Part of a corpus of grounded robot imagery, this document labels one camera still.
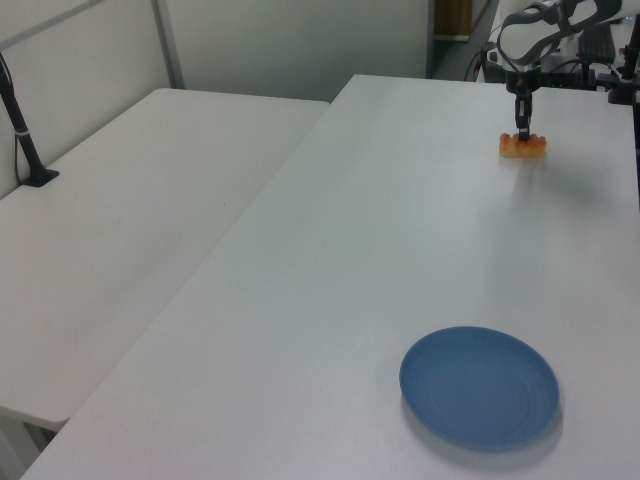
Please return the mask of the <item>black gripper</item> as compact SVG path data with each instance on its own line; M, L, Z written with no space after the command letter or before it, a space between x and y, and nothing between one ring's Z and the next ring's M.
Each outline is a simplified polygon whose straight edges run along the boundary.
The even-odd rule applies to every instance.
M539 68L527 71L505 70L506 90L514 94L514 119L520 141L530 138L530 123L532 117L532 101L530 97L541 87L541 70Z

